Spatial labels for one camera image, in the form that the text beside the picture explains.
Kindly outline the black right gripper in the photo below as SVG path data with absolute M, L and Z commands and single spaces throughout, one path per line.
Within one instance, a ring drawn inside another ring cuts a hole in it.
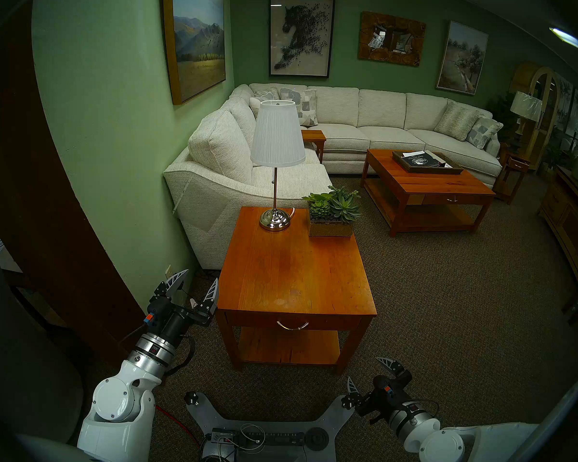
M 408 408 L 405 403 L 410 402 L 410 397 L 404 392 L 404 388 L 411 382 L 412 374 L 397 360 L 386 357 L 376 357 L 384 368 L 386 368 L 394 379 L 387 379 L 383 375 L 375 376 L 374 389 L 366 396 L 362 396 L 351 377 L 348 377 L 346 388 L 347 395 L 342 398 L 342 407 L 350 410 L 355 408 L 361 417 L 368 415 L 374 410 L 379 411 L 379 416 L 370 420 L 370 424 L 375 424 L 382 418 L 390 422 L 395 411 L 405 413 L 404 418 L 413 418 L 413 409 Z

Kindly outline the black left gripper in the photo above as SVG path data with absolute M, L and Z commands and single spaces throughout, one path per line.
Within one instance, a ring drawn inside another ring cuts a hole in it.
M 180 271 L 161 282 L 150 298 L 145 317 L 148 333 L 155 334 L 168 343 L 180 343 L 192 325 L 208 327 L 213 320 L 219 297 L 219 280 L 210 286 L 204 300 L 194 308 L 176 305 L 171 297 L 183 287 L 189 273 Z

